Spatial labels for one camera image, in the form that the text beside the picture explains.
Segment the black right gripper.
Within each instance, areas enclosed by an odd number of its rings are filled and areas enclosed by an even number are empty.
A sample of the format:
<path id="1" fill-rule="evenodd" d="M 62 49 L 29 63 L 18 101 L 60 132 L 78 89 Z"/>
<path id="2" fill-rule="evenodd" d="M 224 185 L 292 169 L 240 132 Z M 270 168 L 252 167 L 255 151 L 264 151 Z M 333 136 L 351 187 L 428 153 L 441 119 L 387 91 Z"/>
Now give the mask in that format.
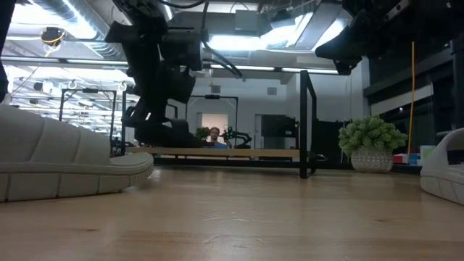
<path id="1" fill-rule="evenodd" d="M 392 43 L 389 26 L 410 6 L 409 0 L 349 0 L 353 17 L 348 27 L 348 46 L 357 54 L 382 54 Z M 351 75 L 350 63 L 334 60 L 339 75 Z"/>

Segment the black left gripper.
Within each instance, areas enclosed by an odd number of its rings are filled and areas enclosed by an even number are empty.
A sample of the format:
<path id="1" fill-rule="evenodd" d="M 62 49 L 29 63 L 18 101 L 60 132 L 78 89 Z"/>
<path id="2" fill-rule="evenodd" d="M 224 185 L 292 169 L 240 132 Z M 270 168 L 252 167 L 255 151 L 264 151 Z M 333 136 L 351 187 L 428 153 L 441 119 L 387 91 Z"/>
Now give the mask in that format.
<path id="1" fill-rule="evenodd" d="M 125 126 L 138 127 L 146 121 L 163 124 L 163 108 L 169 99 L 186 103 L 202 69 L 200 35 L 191 28 L 157 28 L 129 25 L 125 29 L 128 74 L 135 81 L 137 106 L 125 111 Z"/>

